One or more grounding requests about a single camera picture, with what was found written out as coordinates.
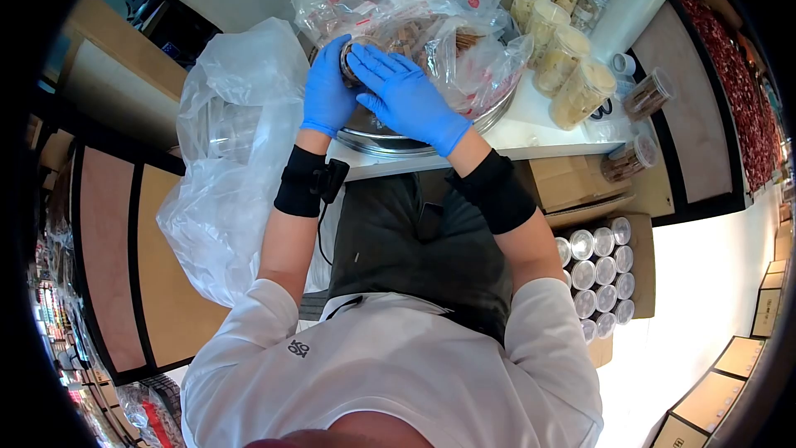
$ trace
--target plastic bag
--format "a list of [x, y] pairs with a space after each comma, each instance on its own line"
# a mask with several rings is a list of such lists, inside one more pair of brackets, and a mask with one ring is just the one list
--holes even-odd
[[[255, 280], [308, 69], [290, 25], [270, 18], [216, 35], [185, 80], [177, 118], [185, 176], [157, 222], [191, 284], [218, 304], [233, 307]], [[327, 256], [341, 204], [338, 195], [322, 225]], [[324, 289], [331, 272], [315, 251], [308, 290]]]

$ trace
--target white floor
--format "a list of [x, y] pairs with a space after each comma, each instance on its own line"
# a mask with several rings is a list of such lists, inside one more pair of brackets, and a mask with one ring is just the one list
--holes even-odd
[[655, 317], [614, 333], [597, 370], [605, 428], [598, 448], [642, 446], [733, 335], [748, 336], [757, 289], [774, 257], [779, 189], [744, 212], [653, 229]]

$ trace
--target hand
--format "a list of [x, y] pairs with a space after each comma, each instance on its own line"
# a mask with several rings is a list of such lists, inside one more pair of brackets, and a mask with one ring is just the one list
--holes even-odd
[[397, 133], [430, 144], [447, 157], [471, 122], [453, 112], [423, 70], [401, 54], [354, 44], [346, 58], [354, 75], [376, 95], [357, 101]]
[[315, 58], [307, 74], [304, 121], [299, 128], [336, 138], [357, 107], [356, 96], [362, 90], [346, 87], [340, 73], [340, 50], [349, 40], [351, 35], [335, 38]]

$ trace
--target counter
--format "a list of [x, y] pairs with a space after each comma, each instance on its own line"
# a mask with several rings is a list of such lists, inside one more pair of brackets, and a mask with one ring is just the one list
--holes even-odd
[[[560, 129], [548, 115], [550, 99], [536, 91], [532, 78], [532, 71], [526, 71], [522, 75], [509, 110], [484, 134], [486, 141], [500, 154], [515, 161], [538, 157], [603, 154], [623, 143], [623, 141], [597, 142], [590, 139], [582, 124], [569, 132]], [[615, 99], [613, 105], [614, 111], [617, 109], [621, 111], [622, 105]], [[345, 147], [339, 141], [332, 142], [328, 156], [351, 166], [346, 181], [450, 166], [441, 156], [409, 159], [368, 156]]]

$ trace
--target cardboard box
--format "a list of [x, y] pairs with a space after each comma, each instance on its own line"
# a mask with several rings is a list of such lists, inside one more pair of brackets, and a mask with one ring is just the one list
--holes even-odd
[[748, 379], [765, 344], [763, 339], [732, 336], [713, 368]]
[[708, 372], [672, 409], [672, 413], [712, 433], [743, 389], [741, 379]]
[[779, 309], [781, 289], [761, 289], [757, 297], [755, 322], [751, 326], [751, 337], [771, 337], [774, 321]]
[[671, 415], [666, 416], [652, 448], [702, 448], [708, 436]]

